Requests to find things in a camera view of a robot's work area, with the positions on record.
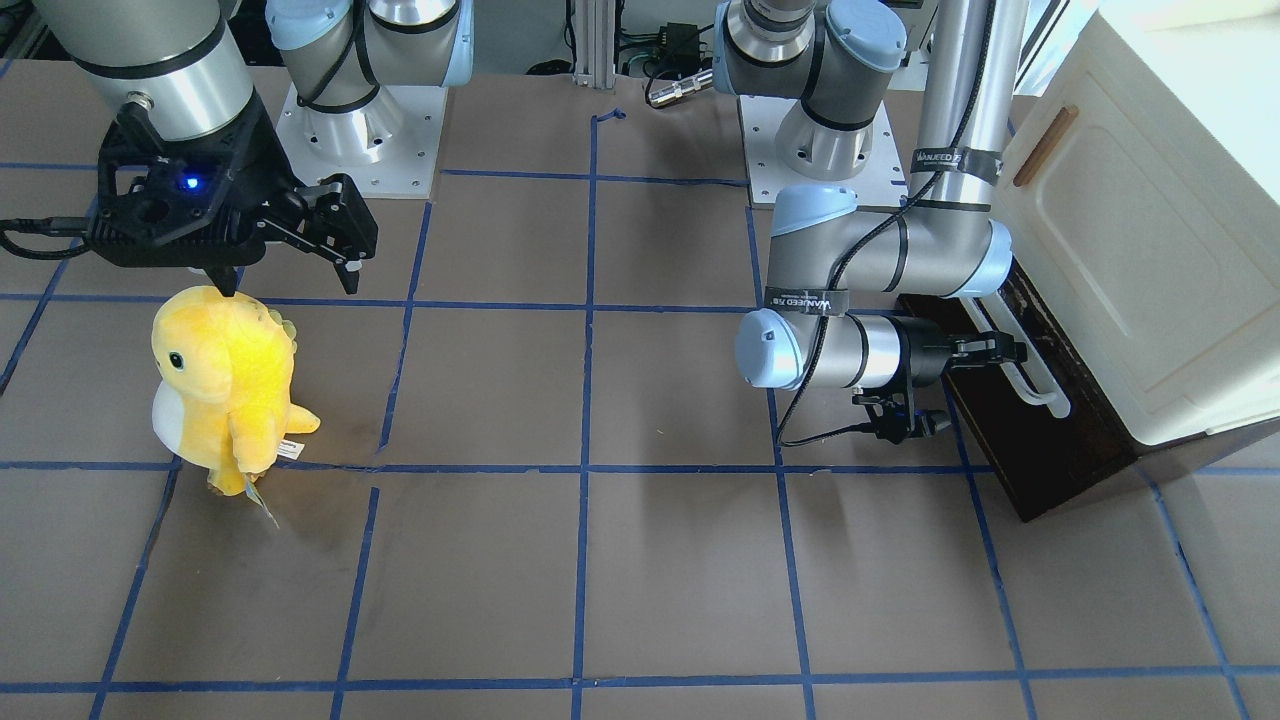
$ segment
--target stuffed dinosaur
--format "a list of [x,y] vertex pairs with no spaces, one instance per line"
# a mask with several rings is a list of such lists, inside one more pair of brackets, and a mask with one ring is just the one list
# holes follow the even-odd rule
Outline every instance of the stuffed dinosaur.
[[253,482],[275,461],[280,439],[320,427],[310,410],[289,402],[294,336],[293,323],[275,310],[209,286],[169,299],[151,325],[163,378],[151,425],[160,442],[209,468],[219,493],[244,492],[264,510]]

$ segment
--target dark wooden base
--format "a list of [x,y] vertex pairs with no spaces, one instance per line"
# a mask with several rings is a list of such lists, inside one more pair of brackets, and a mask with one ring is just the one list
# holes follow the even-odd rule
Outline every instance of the dark wooden base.
[[[987,454],[1019,518],[1032,520],[1087,488],[1126,470],[1155,482],[1183,477],[1280,432],[1280,419],[1158,446],[1135,441],[1093,374],[1016,264],[1001,295],[1071,400],[1061,420],[1023,402],[998,368],[957,370],[946,382]],[[977,332],[957,300],[904,295],[911,315],[947,333]]]

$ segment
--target brown paper floor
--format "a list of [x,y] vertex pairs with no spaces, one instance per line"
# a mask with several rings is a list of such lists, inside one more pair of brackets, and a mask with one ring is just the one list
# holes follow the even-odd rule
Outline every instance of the brown paper floor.
[[[83,213],[109,113],[0,73],[0,215]],[[733,100],[639,88],[477,77],[433,202],[371,202],[358,296],[247,270],[324,421],[260,484],[279,529],[148,427],[198,277],[0,258],[0,717],[1280,716],[1280,443],[1029,525],[963,430],[776,452]]]

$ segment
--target plush toy arm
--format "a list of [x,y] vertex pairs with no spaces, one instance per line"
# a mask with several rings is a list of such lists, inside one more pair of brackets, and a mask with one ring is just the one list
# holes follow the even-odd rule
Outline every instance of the plush toy arm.
[[275,462],[283,428],[266,407],[247,406],[229,416],[232,454],[242,473],[265,473]]

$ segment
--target metal pole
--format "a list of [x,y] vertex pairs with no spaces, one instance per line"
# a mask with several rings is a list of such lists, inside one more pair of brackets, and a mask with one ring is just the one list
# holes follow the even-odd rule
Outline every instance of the metal pole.
[[617,0],[573,0],[577,63],[573,82],[613,90],[613,38]]
[[[1014,92],[1028,0],[952,0],[940,4],[933,54],[929,58],[929,79],[924,86],[918,147],[946,147],[960,126],[978,67],[988,3],[996,3],[991,45],[978,101],[968,129],[960,138],[960,146],[992,151],[1004,149],[1005,122]],[[923,186],[929,174],[914,173],[911,192]],[[945,202],[989,205],[995,192],[993,186],[977,177],[946,173],[927,197]]]

